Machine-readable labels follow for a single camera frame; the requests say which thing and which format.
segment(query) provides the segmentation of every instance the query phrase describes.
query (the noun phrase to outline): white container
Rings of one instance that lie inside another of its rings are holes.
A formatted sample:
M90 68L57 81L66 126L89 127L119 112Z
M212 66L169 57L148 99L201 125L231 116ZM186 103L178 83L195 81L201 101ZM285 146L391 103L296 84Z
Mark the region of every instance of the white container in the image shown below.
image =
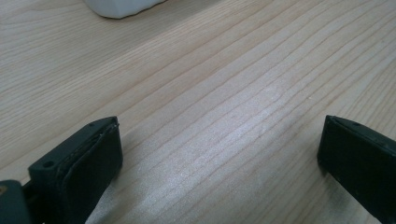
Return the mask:
M85 0L94 12L114 19L134 15L165 0Z

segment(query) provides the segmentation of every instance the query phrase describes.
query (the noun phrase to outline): white object edge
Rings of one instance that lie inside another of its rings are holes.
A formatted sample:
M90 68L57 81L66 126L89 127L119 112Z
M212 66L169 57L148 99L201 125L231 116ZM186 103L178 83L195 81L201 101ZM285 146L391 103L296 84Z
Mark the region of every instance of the white object edge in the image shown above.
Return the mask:
M121 19L165 0L85 0L92 11L103 17Z

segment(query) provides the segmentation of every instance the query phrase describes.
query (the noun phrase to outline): wood grain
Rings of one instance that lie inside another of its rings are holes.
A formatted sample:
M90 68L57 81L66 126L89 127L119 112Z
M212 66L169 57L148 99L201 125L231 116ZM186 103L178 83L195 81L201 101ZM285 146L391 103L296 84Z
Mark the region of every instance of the wood grain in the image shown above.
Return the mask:
M116 115L88 223L377 223L316 154L325 115L396 138L396 2L0 3L0 179Z

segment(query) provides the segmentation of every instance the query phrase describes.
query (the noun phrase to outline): wooden table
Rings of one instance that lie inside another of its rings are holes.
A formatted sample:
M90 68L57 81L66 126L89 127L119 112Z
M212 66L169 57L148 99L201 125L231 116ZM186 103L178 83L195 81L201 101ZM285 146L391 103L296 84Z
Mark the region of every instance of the wooden table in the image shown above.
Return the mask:
M88 223L377 223L316 154L327 114L396 138L395 27L394 0L3 0L0 179L115 115Z

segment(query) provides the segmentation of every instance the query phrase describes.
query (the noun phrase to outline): black object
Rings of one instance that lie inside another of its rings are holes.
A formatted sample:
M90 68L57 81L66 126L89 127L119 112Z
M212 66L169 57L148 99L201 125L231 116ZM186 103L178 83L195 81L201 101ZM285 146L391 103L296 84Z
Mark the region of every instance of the black object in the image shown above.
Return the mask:
M357 122L327 116L318 164L382 223L396 223L396 142Z
M29 167L31 181L0 181L0 223L85 223L122 166L116 117L92 122Z

